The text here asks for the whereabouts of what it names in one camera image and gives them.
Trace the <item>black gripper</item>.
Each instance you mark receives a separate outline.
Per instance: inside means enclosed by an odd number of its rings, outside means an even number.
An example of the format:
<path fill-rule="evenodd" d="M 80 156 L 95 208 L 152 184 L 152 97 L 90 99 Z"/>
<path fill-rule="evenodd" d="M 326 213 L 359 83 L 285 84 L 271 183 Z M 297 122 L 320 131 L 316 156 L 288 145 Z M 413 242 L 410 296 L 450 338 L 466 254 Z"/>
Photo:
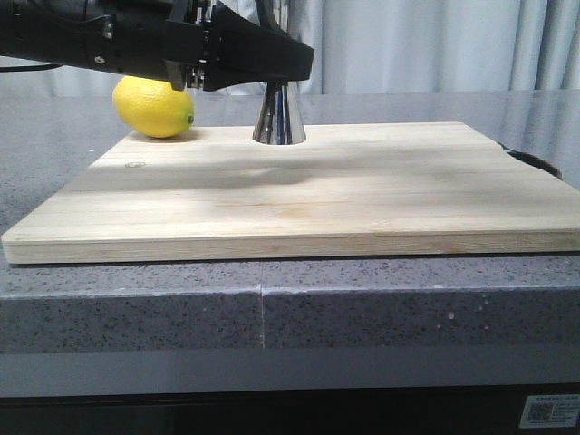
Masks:
<path fill-rule="evenodd" d="M 38 67 L 73 66 L 192 82 L 209 1 L 4 1 L 1 54 Z"/>

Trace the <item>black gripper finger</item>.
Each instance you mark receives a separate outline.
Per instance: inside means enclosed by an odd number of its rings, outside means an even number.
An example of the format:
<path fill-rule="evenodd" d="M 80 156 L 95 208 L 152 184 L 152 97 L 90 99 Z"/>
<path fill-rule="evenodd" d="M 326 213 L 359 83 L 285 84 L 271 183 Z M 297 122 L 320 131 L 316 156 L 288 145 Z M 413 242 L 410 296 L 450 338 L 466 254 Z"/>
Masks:
<path fill-rule="evenodd" d="M 207 27 L 202 89 L 214 92 L 251 82 L 300 82 L 310 78 L 314 48 L 290 34 L 255 24 L 222 2 Z"/>
<path fill-rule="evenodd" d="M 286 34 L 288 28 L 288 2 L 284 0 L 256 0 L 259 24 L 268 30 Z"/>

